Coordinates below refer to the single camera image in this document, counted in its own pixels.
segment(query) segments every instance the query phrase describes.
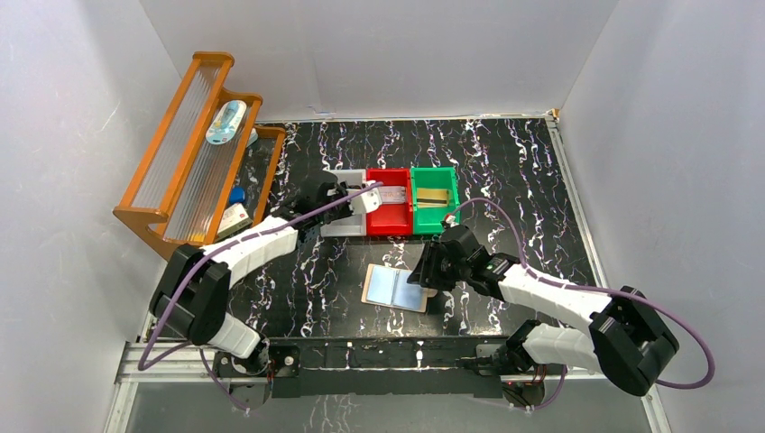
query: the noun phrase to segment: black marble table surface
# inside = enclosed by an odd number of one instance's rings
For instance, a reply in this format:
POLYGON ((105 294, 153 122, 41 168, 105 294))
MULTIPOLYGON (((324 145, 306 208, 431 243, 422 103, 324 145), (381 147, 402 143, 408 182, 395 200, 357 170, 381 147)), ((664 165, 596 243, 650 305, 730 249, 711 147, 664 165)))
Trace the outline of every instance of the black marble table surface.
MULTIPOLYGON (((287 139, 272 192, 278 205, 308 170, 456 168, 460 201, 487 197, 521 230, 529 263, 593 283, 585 246, 544 119, 463 119, 280 124, 287 139)), ((245 154, 237 183, 260 193, 268 149, 245 154)), ((254 200, 248 204, 251 213, 254 200)), ((512 231, 480 205, 462 212, 478 240, 518 255, 512 231)), ((319 238, 232 288, 229 312, 267 336, 509 335, 536 313, 480 296, 464 285, 430 299, 425 313, 361 302, 370 263, 412 269, 423 236, 319 238)))

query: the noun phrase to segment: orange wooden shelf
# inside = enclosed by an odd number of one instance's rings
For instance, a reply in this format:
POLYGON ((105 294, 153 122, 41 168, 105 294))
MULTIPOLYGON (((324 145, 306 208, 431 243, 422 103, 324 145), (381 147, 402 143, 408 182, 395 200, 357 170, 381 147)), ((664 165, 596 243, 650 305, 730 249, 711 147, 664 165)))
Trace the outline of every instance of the orange wooden shelf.
POLYGON ((275 139, 263 191, 253 216, 263 219, 286 133, 254 126, 263 98, 224 88, 234 58, 225 52, 196 52, 165 116, 114 214, 166 260, 178 245, 212 244, 242 163, 253 127, 275 139), (247 104, 244 126, 234 139, 213 146, 205 132, 217 110, 231 100, 247 104))

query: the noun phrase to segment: green bin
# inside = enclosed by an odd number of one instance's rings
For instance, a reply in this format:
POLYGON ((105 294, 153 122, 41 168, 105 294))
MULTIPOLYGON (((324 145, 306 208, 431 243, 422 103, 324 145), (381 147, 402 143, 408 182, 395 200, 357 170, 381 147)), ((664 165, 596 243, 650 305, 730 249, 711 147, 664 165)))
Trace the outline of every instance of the green bin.
MULTIPOLYGON (((411 169, 411 196, 414 202, 414 234, 433 235, 443 232, 441 221, 459 206, 454 167, 411 169), (448 204, 446 207, 418 206, 417 188, 445 189, 448 204)), ((455 221, 459 222, 459 214, 456 215, 455 221)))

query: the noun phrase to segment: yellow object in green bin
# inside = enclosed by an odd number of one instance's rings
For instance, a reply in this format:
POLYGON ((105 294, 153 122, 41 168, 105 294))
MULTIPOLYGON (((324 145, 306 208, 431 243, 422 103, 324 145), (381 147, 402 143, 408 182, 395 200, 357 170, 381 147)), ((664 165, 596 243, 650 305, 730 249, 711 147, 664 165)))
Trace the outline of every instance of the yellow object in green bin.
MULTIPOLYGON (((411 195, 414 201, 412 221, 414 227, 412 232, 415 235, 437 235, 444 231, 441 221, 449 213, 453 212, 459 206, 459 195, 456 189, 456 172, 454 167, 412 167, 411 173, 411 195), (445 189, 447 191, 446 205, 425 205, 419 200, 420 190, 424 189, 428 194, 428 189, 445 189)), ((443 203, 443 193, 439 194, 443 203)), ((455 215, 459 222, 459 213, 455 215)))
POLYGON ((417 188, 418 207, 446 207, 449 204, 447 189, 417 188))

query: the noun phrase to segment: white wall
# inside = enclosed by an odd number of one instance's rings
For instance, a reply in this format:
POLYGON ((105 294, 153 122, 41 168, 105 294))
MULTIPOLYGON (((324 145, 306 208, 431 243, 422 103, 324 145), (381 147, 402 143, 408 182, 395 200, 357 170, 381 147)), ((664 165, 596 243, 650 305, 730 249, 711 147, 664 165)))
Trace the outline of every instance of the white wall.
POLYGON ((141 3, 181 74, 194 51, 229 51, 230 87, 283 120, 561 107, 617 2, 141 3))
POLYGON ((0 5, 3 432, 103 429, 163 263, 111 208, 179 82, 137 0, 0 5))
MULTIPOLYGON (((660 389, 675 432, 765 429, 764 106, 765 4, 622 0, 561 113, 609 283, 716 354, 708 387, 660 389)), ((681 345, 665 377, 697 380, 703 357, 681 345)))

